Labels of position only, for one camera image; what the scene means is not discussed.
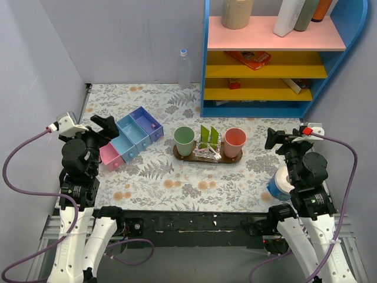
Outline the green plastic cup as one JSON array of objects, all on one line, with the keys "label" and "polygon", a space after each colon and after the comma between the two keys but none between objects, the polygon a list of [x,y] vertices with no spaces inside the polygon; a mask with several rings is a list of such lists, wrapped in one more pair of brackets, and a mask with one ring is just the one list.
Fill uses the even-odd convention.
[{"label": "green plastic cup", "polygon": [[176,148],[181,156],[189,156],[194,147],[194,131],[190,127],[179,127],[174,132]]}]

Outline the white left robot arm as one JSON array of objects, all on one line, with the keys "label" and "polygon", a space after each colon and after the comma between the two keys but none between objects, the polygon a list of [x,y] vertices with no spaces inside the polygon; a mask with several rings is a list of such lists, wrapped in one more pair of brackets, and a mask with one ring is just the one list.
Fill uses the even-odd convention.
[{"label": "white left robot arm", "polygon": [[63,240],[57,245],[48,282],[84,282],[84,246],[100,185],[100,148],[119,135],[113,116],[94,115],[91,121],[102,129],[96,132],[90,126],[78,124],[72,112],[57,118],[59,139],[65,143],[59,176],[59,235]]}]

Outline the pink white toothbrush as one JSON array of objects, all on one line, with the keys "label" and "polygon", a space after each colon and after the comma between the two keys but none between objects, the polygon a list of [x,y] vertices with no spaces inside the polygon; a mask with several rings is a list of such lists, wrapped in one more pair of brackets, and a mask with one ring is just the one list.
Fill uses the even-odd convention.
[{"label": "pink white toothbrush", "polygon": [[219,153],[217,153],[211,146],[208,146],[207,147],[208,148],[208,150],[210,151],[210,152],[212,152],[212,154],[213,154],[213,158],[215,159],[215,160],[220,160],[221,159],[221,155],[219,154]]}]

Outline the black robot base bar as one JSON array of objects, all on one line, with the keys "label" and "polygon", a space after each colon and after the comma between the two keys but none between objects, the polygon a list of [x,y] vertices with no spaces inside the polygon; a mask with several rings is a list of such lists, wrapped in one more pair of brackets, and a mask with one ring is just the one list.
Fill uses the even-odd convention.
[{"label": "black robot base bar", "polygon": [[155,247],[246,247],[262,249],[266,240],[282,241],[267,213],[124,210],[122,239],[148,239]]}]

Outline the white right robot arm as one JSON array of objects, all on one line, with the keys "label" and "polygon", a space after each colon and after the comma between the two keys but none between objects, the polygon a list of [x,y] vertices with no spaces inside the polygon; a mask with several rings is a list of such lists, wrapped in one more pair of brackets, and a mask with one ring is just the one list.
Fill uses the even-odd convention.
[{"label": "white right robot arm", "polygon": [[311,148],[324,140],[321,124],[303,124],[292,133],[268,128],[265,149],[280,147],[276,154],[285,158],[290,204],[269,208],[266,226],[281,234],[293,252],[306,282],[355,282],[344,256],[340,229],[345,212],[338,219],[332,199],[325,190],[327,160]]}]

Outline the clear textured toothbrush holder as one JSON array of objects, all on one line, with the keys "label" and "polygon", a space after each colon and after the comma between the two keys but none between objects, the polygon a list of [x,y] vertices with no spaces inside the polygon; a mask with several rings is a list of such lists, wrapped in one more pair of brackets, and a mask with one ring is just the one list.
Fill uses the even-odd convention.
[{"label": "clear textured toothbrush holder", "polygon": [[[213,163],[217,163],[217,162],[220,161],[220,160],[215,160],[213,158],[213,154],[211,152],[197,153],[197,151],[199,149],[201,149],[200,144],[201,144],[201,142],[198,142],[197,145],[195,146],[194,150],[193,150],[194,157],[196,159],[202,160],[202,161],[207,161],[207,162],[213,162]],[[217,149],[215,151],[221,155],[221,142],[218,142]]]}]

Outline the lime green toothpaste tube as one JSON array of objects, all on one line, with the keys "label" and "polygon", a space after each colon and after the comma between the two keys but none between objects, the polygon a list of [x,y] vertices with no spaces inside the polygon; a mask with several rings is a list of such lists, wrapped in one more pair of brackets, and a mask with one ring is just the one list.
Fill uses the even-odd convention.
[{"label": "lime green toothpaste tube", "polygon": [[217,149],[218,142],[219,142],[219,132],[214,127],[211,127],[210,145],[214,150]]},{"label": "lime green toothpaste tube", "polygon": [[209,129],[201,125],[201,131],[200,131],[200,148],[204,149],[207,147],[208,141],[209,141]]}]

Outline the pink plastic cup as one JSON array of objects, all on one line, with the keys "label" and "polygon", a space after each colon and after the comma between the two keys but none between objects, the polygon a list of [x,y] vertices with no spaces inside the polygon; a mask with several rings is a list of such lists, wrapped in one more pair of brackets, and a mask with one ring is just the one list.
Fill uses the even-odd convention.
[{"label": "pink plastic cup", "polygon": [[224,135],[224,153],[229,158],[236,157],[247,141],[246,133],[240,128],[230,128]]}]

